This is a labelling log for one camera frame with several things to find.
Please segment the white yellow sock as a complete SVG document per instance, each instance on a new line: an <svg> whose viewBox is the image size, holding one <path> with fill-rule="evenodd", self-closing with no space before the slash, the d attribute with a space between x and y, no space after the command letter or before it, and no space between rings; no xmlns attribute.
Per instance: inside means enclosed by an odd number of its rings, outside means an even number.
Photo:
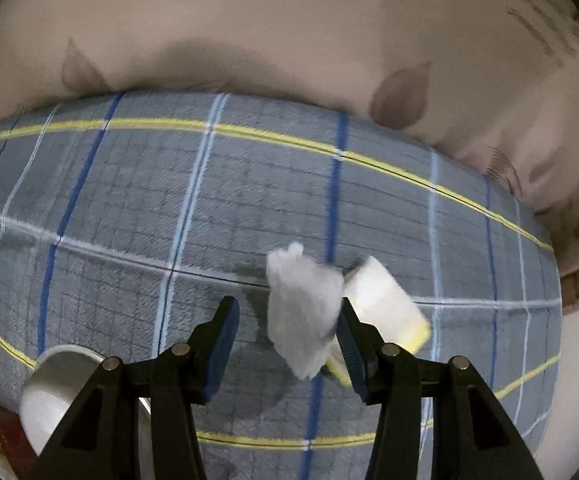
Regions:
<svg viewBox="0 0 579 480"><path fill-rule="evenodd" d="M421 309L372 256L344 274L317 263L294 242L268 252L266 281L268 339L299 379L312 379L325 367L341 385L351 385L336 336L345 299L361 322L412 354L431 336L431 323Z"/></svg>

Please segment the grey plaid bed sheet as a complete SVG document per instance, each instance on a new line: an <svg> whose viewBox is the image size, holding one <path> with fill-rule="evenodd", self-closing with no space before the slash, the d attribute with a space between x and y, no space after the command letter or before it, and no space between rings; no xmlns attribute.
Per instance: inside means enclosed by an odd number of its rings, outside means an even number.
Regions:
<svg viewBox="0 0 579 480"><path fill-rule="evenodd" d="M212 479L360 479L378 411L300 380L266 336L265 259L298 242L380 261L470 359L531 450L561 356L553 250L505 188L345 113L246 96L134 92L0 121L0 405L36 358L78 344L126 362L240 305L218 394L194 418Z"/></svg>

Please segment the stainless steel bowl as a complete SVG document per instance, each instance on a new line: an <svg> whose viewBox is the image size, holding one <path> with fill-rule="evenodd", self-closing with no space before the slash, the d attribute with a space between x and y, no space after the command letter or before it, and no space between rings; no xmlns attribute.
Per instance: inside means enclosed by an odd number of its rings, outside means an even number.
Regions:
<svg viewBox="0 0 579 480"><path fill-rule="evenodd" d="M75 344L46 350L24 385L21 423L32 479L155 477L149 401L132 367Z"/></svg>

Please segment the gold red tin box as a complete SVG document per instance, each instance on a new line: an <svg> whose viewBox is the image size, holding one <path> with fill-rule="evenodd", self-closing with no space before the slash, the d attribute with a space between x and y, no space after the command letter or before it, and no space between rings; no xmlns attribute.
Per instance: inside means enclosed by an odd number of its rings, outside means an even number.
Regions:
<svg viewBox="0 0 579 480"><path fill-rule="evenodd" d="M36 461L36 454L24 434L20 417L1 405L0 449L17 479L30 477L31 469Z"/></svg>

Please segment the beige leaf print curtain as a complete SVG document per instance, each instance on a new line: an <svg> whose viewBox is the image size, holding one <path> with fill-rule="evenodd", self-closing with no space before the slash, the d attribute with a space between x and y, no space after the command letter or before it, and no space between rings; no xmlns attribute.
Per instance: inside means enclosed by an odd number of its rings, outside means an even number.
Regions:
<svg viewBox="0 0 579 480"><path fill-rule="evenodd" d="M403 129L506 186L579 270L574 0L0 0L0 118L130 88Z"/></svg>

